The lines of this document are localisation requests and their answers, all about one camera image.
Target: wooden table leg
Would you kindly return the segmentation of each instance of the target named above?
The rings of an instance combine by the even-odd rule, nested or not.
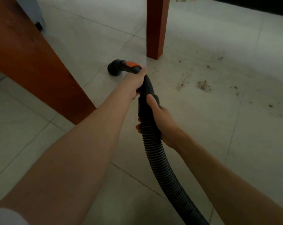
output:
[[[158,60],[163,53],[170,0],[147,0],[147,56]]]
[[[0,0],[0,71],[75,125],[96,109],[15,0]]]

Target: person's left hand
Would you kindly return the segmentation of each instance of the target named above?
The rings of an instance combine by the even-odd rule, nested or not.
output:
[[[129,89],[132,100],[137,96],[137,89],[143,84],[143,79],[146,74],[146,68],[142,68],[137,74],[130,72],[125,75],[123,86]]]

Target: tile floor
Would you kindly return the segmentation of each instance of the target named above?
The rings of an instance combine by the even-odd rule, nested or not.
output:
[[[164,54],[146,58],[146,0],[38,0],[48,43],[99,106],[122,81],[116,58],[147,66],[156,94],[215,157],[283,207],[283,17],[211,0],[171,0]],[[197,82],[207,81],[206,91]],[[143,149],[137,100],[83,224],[182,224]],[[0,199],[74,125],[9,78],[0,81]],[[181,158],[179,181],[211,224],[223,224]]]

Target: forearm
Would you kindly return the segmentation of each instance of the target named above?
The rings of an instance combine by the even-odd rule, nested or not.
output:
[[[183,131],[177,151],[226,225],[283,224],[283,208],[234,174]]]
[[[100,188],[131,99],[126,87],[118,86],[46,150],[0,207],[20,213],[31,225],[80,223]]]

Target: white sleeve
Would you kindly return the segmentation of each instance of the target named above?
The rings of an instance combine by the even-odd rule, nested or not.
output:
[[[0,225],[29,225],[24,218],[16,212],[0,208]]]

